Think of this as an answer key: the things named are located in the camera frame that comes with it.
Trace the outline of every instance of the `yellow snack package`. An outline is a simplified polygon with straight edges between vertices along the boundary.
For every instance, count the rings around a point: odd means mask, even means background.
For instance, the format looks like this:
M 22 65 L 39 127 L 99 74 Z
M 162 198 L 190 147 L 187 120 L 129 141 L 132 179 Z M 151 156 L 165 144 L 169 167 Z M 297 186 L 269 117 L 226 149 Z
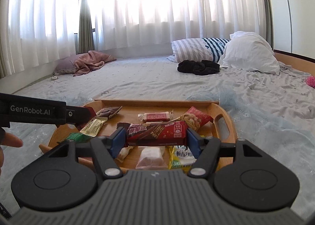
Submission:
M 181 168 L 184 173 L 187 173 L 193 163 L 196 162 L 193 154 L 186 146 L 171 146 L 170 150 L 170 162 L 168 169 Z
M 92 120 L 89 122 L 84 128 L 80 131 L 80 133 L 95 137 L 97 136 L 98 132 L 102 128 L 103 124 L 107 121 L 107 118 L 98 117 L 97 119 Z

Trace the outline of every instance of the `sheer white curtain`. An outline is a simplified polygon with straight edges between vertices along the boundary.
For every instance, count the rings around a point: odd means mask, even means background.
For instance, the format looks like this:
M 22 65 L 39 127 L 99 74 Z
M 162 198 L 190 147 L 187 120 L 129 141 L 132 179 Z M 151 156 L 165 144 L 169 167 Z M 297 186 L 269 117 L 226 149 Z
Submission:
M 266 35 L 264 0 L 89 0 L 89 4 L 97 50 L 194 37 L 229 38 L 237 30 Z
M 0 0 L 7 74 L 75 54 L 78 0 Z

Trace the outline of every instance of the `pink blanket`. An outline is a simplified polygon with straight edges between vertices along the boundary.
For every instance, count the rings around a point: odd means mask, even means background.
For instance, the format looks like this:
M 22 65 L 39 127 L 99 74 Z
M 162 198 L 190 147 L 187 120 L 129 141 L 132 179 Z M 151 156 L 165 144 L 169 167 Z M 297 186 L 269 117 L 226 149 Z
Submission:
M 89 51 L 88 53 L 81 54 L 74 62 L 77 69 L 73 76 L 81 76 L 88 74 L 90 71 L 99 70 L 105 63 L 114 60 L 116 60 L 116 58 L 113 56 L 97 51 Z

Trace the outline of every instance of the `bed sheet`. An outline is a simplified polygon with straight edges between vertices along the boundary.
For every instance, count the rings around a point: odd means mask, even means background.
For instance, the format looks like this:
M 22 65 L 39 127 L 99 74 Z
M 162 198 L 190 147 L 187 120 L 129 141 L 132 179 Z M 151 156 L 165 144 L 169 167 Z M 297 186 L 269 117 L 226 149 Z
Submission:
M 95 98 L 138 100 L 186 100 L 191 95 L 233 89 L 243 103 L 281 117 L 315 135 L 315 89 L 306 85 L 309 74 L 281 64 L 280 75 L 221 68 L 220 73 L 196 76 L 177 71 L 177 64 L 163 57 L 118 59 L 98 71 L 73 77 L 60 75 L 56 81 L 41 81 L 17 95 L 66 101 L 83 105 Z M 10 182 L 15 173 L 41 155 L 40 143 L 47 144 L 54 125 L 12 123 L 11 129 L 24 141 L 20 149 L 6 148 L 0 178 L 0 202 L 11 212 L 18 210 Z M 298 211 L 304 218 L 309 212 Z

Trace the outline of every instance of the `gray curtain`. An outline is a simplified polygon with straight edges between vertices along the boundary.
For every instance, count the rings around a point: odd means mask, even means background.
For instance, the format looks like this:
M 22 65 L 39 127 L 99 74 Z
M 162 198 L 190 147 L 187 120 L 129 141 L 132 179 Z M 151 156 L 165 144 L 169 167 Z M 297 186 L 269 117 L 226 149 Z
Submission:
M 79 53 L 87 53 L 88 51 L 95 49 L 88 0 L 81 0 L 78 35 Z
M 272 25 L 272 13 L 270 0 L 265 0 L 265 10 L 266 10 L 266 41 L 269 43 L 273 49 L 273 25 Z
M 7 72 L 4 66 L 4 59 L 2 55 L 1 41 L 0 41 L 0 79 L 4 78 L 6 75 L 7 75 Z

